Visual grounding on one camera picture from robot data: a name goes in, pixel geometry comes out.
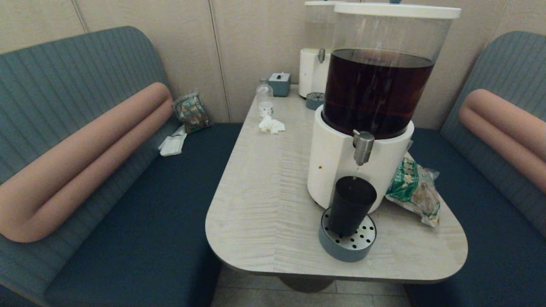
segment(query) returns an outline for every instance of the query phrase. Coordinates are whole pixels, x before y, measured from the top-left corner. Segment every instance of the black plastic cup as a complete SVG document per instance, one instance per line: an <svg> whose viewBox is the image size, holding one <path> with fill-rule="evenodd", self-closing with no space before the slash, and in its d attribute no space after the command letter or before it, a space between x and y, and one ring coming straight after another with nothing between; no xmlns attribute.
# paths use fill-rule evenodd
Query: black plastic cup
<svg viewBox="0 0 546 307"><path fill-rule="evenodd" d="M336 182L328 226L340 236L354 234L377 199L375 188L368 181L353 176Z"/></svg>

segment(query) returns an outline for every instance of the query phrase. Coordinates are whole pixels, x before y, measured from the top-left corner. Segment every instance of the gray upholstered backrest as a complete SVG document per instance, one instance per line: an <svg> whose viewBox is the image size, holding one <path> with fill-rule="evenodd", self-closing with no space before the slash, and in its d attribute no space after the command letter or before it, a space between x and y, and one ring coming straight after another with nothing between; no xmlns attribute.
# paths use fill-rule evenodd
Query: gray upholstered backrest
<svg viewBox="0 0 546 307"><path fill-rule="evenodd" d="M511 32L495 39L474 65L440 131L546 237L546 195L458 120L464 99L478 88L546 121L546 37Z"/></svg>
<svg viewBox="0 0 546 307"><path fill-rule="evenodd" d="M103 112L153 82L168 85L151 42L133 27L0 55L0 184ZM53 235L19 244L0 235L0 284L46 305L43 293L176 129L169 121Z"/></svg>

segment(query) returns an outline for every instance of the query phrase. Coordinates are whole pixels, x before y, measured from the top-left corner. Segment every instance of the green snack bag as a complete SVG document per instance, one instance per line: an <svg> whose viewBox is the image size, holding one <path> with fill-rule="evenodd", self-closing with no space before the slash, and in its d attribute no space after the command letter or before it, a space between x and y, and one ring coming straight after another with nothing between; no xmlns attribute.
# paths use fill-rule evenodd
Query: green snack bag
<svg viewBox="0 0 546 307"><path fill-rule="evenodd" d="M440 195L434 187L438 172L420 166L404 157L385 197L421 216L421 222L432 227L440 224Z"/></svg>
<svg viewBox="0 0 546 307"><path fill-rule="evenodd" d="M173 102L173 109L178 120L184 123L188 134L213 125L196 92L179 97Z"/></svg>

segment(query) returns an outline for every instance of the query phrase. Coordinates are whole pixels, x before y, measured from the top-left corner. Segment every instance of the wooden table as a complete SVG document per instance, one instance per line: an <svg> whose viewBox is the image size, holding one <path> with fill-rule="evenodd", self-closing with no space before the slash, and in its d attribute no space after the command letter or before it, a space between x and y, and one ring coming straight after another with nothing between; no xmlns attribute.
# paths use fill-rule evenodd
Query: wooden table
<svg viewBox="0 0 546 307"><path fill-rule="evenodd" d="M377 239L359 262L324 251L318 240L324 209L306 185L313 114L293 86L289 97L274 98L274 118L286 131L263 133L254 100L206 218L216 255L236 270L286 278L431 284L459 271L468 244L443 200L438 228L384 200L370 214Z"/></svg>

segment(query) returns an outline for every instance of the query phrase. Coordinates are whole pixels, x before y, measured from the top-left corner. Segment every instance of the white napkin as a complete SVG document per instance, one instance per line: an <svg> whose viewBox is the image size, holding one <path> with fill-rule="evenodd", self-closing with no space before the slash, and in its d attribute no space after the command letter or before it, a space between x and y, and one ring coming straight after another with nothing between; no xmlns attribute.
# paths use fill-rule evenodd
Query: white napkin
<svg viewBox="0 0 546 307"><path fill-rule="evenodd" d="M270 131L271 134L277 134L279 131L285 131L284 123L274 120L271 116L266 115L259 125L262 132Z"/></svg>
<svg viewBox="0 0 546 307"><path fill-rule="evenodd" d="M186 139L186 130L184 125L180 126L171 136L166 137L161 145L158 147L159 154L163 157L178 155L182 152L182 146Z"/></svg>

